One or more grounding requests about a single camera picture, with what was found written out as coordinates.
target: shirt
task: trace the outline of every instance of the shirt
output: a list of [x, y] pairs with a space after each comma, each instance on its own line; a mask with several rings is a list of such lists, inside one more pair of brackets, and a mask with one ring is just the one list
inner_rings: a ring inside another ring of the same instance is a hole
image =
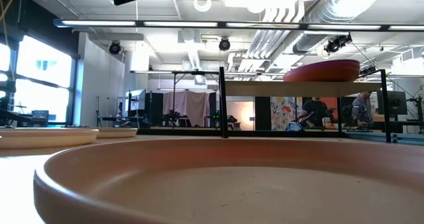
[[363, 100], [357, 97], [352, 103], [352, 118], [357, 118], [359, 121], [370, 123], [372, 122], [371, 101], [370, 99]]
[[327, 111], [327, 105], [322, 101], [309, 100], [303, 104], [304, 111], [308, 114], [313, 114], [308, 118], [308, 121], [312, 122], [316, 127], [323, 126], [323, 118], [325, 117], [325, 112]]

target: colorful poster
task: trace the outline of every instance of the colorful poster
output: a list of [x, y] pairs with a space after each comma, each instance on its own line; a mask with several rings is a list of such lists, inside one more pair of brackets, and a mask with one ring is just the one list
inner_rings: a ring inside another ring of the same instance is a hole
[[289, 122], [296, 120], [296, 110], [299, 115], [301, 107], [302, 97], [271, 97], [271, 129], [284, 131]]

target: shelf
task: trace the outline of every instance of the shelf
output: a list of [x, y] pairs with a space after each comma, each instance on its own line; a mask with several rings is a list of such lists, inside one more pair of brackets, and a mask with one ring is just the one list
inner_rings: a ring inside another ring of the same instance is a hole
[[381, 83], [367, 82], [225, 82], [228, 96], [344, 97], [376, 91]]

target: black metal frame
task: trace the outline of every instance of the black metal frame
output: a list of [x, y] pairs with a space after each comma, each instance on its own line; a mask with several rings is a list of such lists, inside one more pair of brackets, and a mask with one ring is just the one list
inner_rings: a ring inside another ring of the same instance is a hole
[[[372, 141], [379, 142], [392, 142], [391, 127], [390, 127], [390, 118], [388, 112], [388, 93], [387, 93], [387, 83], [386, 83], [386, 71], [385, 70], [376, 70], [374, 72], [370, 72], [359, 78], [363, 78], [369, 76], [371, 74], [375, 74], [380, 72], [380, 77], [382, 80], [382, 94], [383, 94], [383, 112], [384, 112], [384, 128], [385, 134], [376, 134], [376, 133], [359, 133], [359, 132], [343, 132], [342, 128], [342, 114], [341, 114], [341, 98], [337, 97], [337, 116], [338, 116], [338, 129], [337, 132], [315, 132], [315, 131], [307, 131], [307, 132], [290, 132], [290, 131], [229, 131], [227, 124], [227, 98], [225, 92], [225, 71], [223, 67], [219, 68], [219, 72], [202, 72], [202, 71], [173, 71], [174, 75], [174, 86], [173, 92], [175, 95], [177, 74], [191, 74], [191, 75], [202, 75], [205, 74], [215, 74], [219, 75], [219, 99], [220, 99], [220, 116], [221, 116], [221, 132], [219, 131], [204, 131], [204, 130], [152, 130], [152, 129], [143, 129], [139, 130], [138, 134], [140, 135], [205, 135], [205, 136], [216, 136], [220, 134], [223, 138], [228, 138], [229, 136], [233, 137], [308, 137], [308, 138], [350, 138], [350, 139], [366, 139]], [[175, 107], [175, 96], [173, 100], [173, 107]]]
[[[206, 72], [206, 71], [173, 71], [172, 72], [174, 75], [174, 85], [172, 88], [172, 110], [173, 112], [175, 112], [175, 91], [176, 91], [176, 85], [177, 85], [177, 74], [191, 74], [193, 76], [196, 75], [200, 75], [200, 76], [204, 76], [207, 74], [212, 74], [212, 75], [218, 75], [219, 76], [219, 115], [221, 116], [221, 136], [223, 138], [228, 138], [228, 123], [227, 123], [227, 97], [226, 97], [226, 93], [225, 93], [225, 71], [224, 71], [224, 67], [219, 67], [219, 71], [218, 72]], [[200, 131], [196, 131], [193, 130], [195, 132], [194, 135], [200, 135], [199, 132]], [[185, 134], [190, 134], [191, 132], [189, 131], [184, 131]], [[207, 135], [216, 135], [217, 132], [216, 131], [212, 131], [212, 132], [208, 132], [208, 131], [203, 131], [202, 133], [207, 134]]]

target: light bar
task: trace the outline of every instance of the light bar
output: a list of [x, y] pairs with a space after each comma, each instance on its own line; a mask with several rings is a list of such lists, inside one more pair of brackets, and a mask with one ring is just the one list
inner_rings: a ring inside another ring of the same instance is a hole
[[312, 35], [349, 35], [349, 32], [338, 31], [305, 31], [304, 33]]
[[257, 76], [260, 72], [225, 72], [225, 75]]
[[[158, 88], [158, 91], [173, 91], [173, 88]], [[216, 89], [182, 89], [182, 88], [176, 88], [176, 91], [216, 91]]]
[[229, 28], [299, 28], [297, 24], [278, 24], [278, 23], [227, 23]]
[[105, 27], [127, 27], [135, 26], [135, 21], [62, 21], [67, 26], [105, 26]]
[[172, 71], [131, 71], [138, 74], [172, 74]]
[[380, 25], [308, 25], [308, 29], [317, 29], [317, 30], [379, 30], [382, 28]]
[[146, 21], [146, 27], [217, 27], [216, 22]]
[[263, 73], [263, 76], [284, 76], [283, 73]]
[[389, 30], [424, 30], [424, 25], [394, 25], [390, 26]]

